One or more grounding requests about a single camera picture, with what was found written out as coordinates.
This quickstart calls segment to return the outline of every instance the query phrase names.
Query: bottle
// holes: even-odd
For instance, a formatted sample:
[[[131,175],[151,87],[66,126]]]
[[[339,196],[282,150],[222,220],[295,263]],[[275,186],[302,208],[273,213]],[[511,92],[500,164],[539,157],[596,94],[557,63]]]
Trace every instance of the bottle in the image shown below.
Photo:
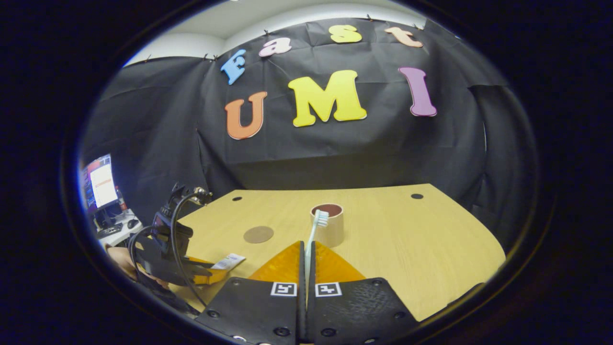
[[[121,207],[122,211],[127,210],[128,207],[126,206],[126,201],[123,199],[123,195],[119,191],[119,186],[118,185],[115,186],[115,191],[117,192],[117,198],[119,199],[119,207]]]

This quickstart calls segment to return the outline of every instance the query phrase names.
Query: foam letter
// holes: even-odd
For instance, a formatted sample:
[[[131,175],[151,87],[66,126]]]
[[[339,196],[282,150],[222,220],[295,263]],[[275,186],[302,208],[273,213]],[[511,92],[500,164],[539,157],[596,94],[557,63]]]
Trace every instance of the foam letter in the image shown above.
[[[245,49],[237,51],[236,54],[232,55],[232,57],[221,66],[221,70],[228,75],[229,85],[232,85],[245,71],[244,68],[239,68],[239,66],[245,64],[245,59],[242,57],[245,52]]]
[[[242,99],[237,99],[226,105],[226,126],[230,137],[241,140],[250,138],[260,131],[264,123],[264,98],[266,95],[266,91],[262,91],[249,96],[249,102],[251,102],[253,108],[253,117],[248,126],[240,125],[240,107],[244,103]]]
[[[265,57],[273,54],[282,54],[288,52],[292,48],[292,46],[289,45],[290,41],[291,40],[287,37],[281,37],[274,39],[270,42],[266,42],[264,44],[264,48],[260,50],[260,56]]]
[[[351,43],[362,40],[362,35],[351,25],[335,25],[328,29],[330,38],[336,43]]]
[[[404,74],[406,81],[409,82],[409,88],[413,96],[411,113],[415,116],[436,115],[436,108],[430,102],[430,95],[425,87],[425,72],[411,67],[401,67],[398,68],[398,71]]]
[[[294,126],[310,126],[315,123],[315,116],[311,114],[309,104],[323,122],[327,122],[332,112],[334,102],[337,111],[334,118],[338,121],[362,120],[366,117],[366,110],[360,106],[356,91],[357,72],[351,70],[332,73],[326,90],[310,77],[302,77],[289,82],[296,96],[296,118]]]
[[[415,48],[419,48],[422,47],[424,44],[418,41],[414,41],[412,40],[409,36],[413,36],[413,34],[411,34],[408,31],[404,31],[401,28],[389,28],[389,29],[385,29],[383,30],[387,33],[391,33],[394,35],[394,37],[396,37],[396,39],[404,44],[404,45],[408,45],[409,47],[415,47]]]

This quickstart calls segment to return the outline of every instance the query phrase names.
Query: toothbrush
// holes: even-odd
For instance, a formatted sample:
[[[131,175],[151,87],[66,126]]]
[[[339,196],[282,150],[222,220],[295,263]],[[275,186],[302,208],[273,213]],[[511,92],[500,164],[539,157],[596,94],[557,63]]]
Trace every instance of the toothbrush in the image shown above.
[[[315,217],[313,219],[313,228],[311,229],[311,236],[308,239],[305,250],[305,282],[308,289],[308,278],[311,275],[311,243],[315,237],[315,230],[317,227],[325,228],[328,226],[328,217],[330,214],[326,211],[315,210]]]

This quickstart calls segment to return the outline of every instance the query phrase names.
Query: desk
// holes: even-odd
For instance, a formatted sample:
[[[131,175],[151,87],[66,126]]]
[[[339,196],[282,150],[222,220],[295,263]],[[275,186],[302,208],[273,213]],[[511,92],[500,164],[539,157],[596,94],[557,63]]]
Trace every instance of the desk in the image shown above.
[[[412,194],[423,195],[414,199]],[[249,277],[292,243],[307,241],[309,211],[322,203],[344,208],[345,240],[334,247],[367,278],[387,279],[418,320],[445,308],[494,275],[505,260],[491,232],[430,184],[346,190],[235,190],[180,222],[194,229],[187,254],[216,262],[229,253],[246,257],[229,276]],[[274,229],[271,239],[250,244],[246,230]],[[205,302],[223,286],[204,287]],[[198,310],[187,287],[172,289]]]
[[[103,247],[105,244],[115,247],[123,240],[130,237],[130,234],[135,233],[143,228],[143,223],[139,222],[137,225],[134,225],[134,228],[128,229],[128,222],[132,219],[138,220],[138,218],[136,217],[134,212],[132,212],[131,209],[125,210],[123,215],[120,215],[115,219],[117,222],[123,223],[123,228],[121,228],[121,231],[99,239],[98,241],[100,242],[100,244]]]

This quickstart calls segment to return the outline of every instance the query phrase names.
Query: computer mouse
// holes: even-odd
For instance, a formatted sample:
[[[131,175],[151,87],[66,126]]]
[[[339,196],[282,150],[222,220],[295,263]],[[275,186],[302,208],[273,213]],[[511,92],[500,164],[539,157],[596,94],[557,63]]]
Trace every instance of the computer mouse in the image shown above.
[[[128,229],[134,228],[139,223],[138,219],[128,221]]]

